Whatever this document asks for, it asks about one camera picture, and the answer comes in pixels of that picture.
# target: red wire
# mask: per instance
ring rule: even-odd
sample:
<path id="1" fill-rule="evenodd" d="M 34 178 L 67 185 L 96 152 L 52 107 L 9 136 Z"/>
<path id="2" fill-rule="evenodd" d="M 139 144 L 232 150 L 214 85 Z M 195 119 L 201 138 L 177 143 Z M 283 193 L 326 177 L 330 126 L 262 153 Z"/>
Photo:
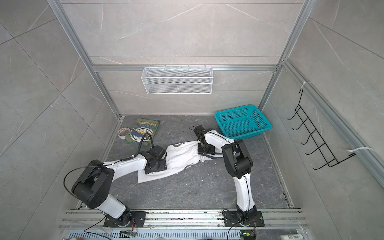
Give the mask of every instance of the red wire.
<path id="1" fill-rule="evenodd" d="M 253 223 L 255 224 L 255 227 L 253 228 L 253 232 L 252 232 L 252 233 L 255 233 L 255 230 L 256 230 L 256 221 L 253 220 Z"/>
<path id="2" fill-rule="evenodd" d="M 139 230 L 138 230 L 138 228 L 137 228 L 137 224 L 136 224 L 136 222 L 135 222 L 135 227 L 136 227 L 136 235 L 139 233 Z"/>
<path id="3" fill-rule="evenodd" d="M 134 218 L 132 218 L 132 219 L 133 219 L 133 223 L 132 223 L 132 230 L 131 230 L 131 232 L 133 231 L 133 226 L 135 224 L 135 219 Z"/>

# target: white bottle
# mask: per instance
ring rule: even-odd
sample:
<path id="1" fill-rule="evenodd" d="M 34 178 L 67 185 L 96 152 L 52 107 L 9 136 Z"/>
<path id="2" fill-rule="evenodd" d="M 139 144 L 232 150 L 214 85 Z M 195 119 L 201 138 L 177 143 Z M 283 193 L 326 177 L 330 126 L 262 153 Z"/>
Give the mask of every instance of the white bottle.
<path id="1" fill-rule="evenodd" d="M 296 234 L 287 234 L 287 235 L 280 235 L 281 240 L 303 240 L 303 235 L 296 233 Z"/>

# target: blue basket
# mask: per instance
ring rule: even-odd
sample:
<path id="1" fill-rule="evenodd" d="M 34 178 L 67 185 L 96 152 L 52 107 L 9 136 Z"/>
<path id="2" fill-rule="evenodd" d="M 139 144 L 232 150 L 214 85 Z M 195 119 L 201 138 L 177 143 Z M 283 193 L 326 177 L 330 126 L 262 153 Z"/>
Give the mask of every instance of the blue basket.
<path id="1" fill-rule="evenodd" d="M 215 118 L 224 136 L 234 140 L 253 137 L 272 128 L 254 105 L 217 112 Z"/>

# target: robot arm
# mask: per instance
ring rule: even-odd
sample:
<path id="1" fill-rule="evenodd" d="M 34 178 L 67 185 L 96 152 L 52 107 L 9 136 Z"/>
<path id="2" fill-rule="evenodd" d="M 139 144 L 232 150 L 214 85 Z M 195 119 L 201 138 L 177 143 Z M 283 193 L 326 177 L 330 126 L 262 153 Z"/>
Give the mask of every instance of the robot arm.
<path id="1" fill-rule="evenodd" d="M 223 153 L 225 168 L 235 181 L 237 218 L 246 223 L 256 215 L 257 209 L 250 185 L 253 162 L 244 141 L 229 139 L 215 130 L 205 130 L 201 125 L 195 127 L 194 132 L 201 142 L 198 146 L 199 154 L 214 154 L 213 149 Z"/>
<path id="2" fill-rule="evenodd" d="M 195 127 L 194 132 L 200 141 L 198 154 L 206 156 L 223 154 L 225 168 L 235 181 L 237 218 L 246 224 L 255 216 L 256 206 L 250 187 L 250 172 L 253 163 L 243 140 L 229 139 L 215 130 L 205 130 L 201 125 Z M 129 207 L 109 194 L 112 181 L 142 169 L 145 174 L 167 169 L 166 151 L 152 143 L 149 151 L 140 152 L 141 143 L 137 153 L 131 157 L 115 162 L 91 161 L 72 187 L 72 193 L 79 200 L 91 209 L 105 212 L 121 227 L 129 224 L 131 213 Z"/>
<path id="3" fill-rule="evenodd" d="M 139 153 L 145 135 L 135 155 L 117 162 L 91 161 L 72 187 L 72 193 L 79 200 L 91 209 L 105 212 L 121 227 L 129 224 L 131 213 L 129 207 L 109 194 L 112 181 L 138 170 L 144 169 L 148 174 L 167 169 L 165 157 L 163 158 L 166 156 L 166 151 L 162 147 L 153 146 L 152 143 L 149 151 Z"/>

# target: roll of tape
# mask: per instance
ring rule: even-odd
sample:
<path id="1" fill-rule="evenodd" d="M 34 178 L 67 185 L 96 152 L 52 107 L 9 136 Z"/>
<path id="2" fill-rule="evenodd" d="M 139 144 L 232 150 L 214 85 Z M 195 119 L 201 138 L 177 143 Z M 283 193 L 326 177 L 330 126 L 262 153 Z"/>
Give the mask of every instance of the roll of tape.
<path id="1" fill-rule="evenodd" d="M 122 129 L 120 129 L 118 131 L 118 136 L 119 138 L 121 139 L 125 139 L 125 136 L 127 136 L 127 134 L 129 133 L 130 129 L 127 128 L 127 127 L 123 127 Z"/>

